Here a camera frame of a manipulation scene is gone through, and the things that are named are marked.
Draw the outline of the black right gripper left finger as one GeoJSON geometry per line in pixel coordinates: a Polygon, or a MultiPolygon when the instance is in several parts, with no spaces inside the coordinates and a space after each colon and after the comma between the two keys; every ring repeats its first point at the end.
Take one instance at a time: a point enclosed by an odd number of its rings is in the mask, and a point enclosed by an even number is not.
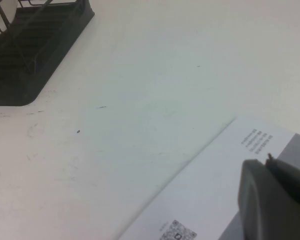
{"type": "Polygon", "coordinates": [[[238,208],[246,240],[300,240],[300,204],[256,159],[242,163],[238,208]]]}

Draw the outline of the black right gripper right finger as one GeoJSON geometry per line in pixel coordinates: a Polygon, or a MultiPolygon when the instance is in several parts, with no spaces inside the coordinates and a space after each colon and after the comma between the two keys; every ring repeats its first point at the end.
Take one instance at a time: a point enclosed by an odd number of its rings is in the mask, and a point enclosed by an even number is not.
{"type": "Polygon", "coordinates": [[[300,169],[274,158],[270,153],[265,167],[271,172],[287,194],[300,204],[300,169]]]}

